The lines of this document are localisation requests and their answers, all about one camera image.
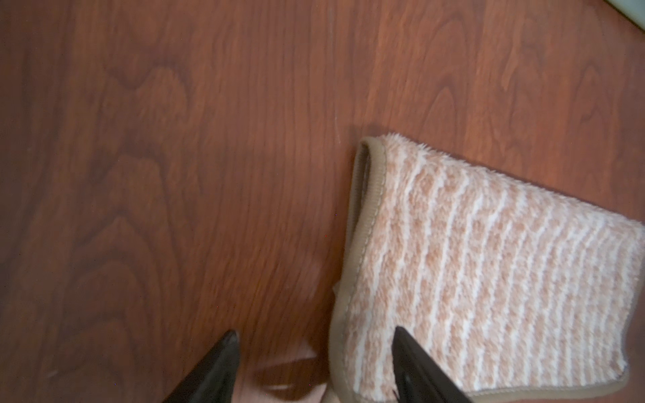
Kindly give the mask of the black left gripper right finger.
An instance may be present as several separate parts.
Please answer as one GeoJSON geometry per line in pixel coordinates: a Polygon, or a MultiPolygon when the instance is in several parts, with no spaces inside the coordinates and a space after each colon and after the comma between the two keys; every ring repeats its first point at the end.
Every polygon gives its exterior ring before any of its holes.
{"type": "Polygon", "coordinates": [[[396,327],[391,352],[398,402],[472,403],[404,327],[396,327]]]}

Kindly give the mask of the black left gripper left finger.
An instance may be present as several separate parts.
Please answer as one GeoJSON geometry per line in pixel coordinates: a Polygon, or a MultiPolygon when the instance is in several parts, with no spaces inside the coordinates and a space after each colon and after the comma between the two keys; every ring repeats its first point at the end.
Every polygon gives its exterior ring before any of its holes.
{"type": "Polygon", "coordinates": [[[239,367],[240,338],[228,330],[163,402],[231,402],[239,367]]]}

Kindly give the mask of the pink striped square dishcloth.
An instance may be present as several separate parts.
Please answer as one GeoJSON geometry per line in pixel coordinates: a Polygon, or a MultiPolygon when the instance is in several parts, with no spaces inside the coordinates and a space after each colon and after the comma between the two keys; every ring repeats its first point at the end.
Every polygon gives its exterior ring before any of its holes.
{"type": "Polygon", "coordinates": [[[609,395],[643,282],[642,223],[398,134],[363,139],[324,401],[397,401],[397,327],[473,402],[609,395]]]}

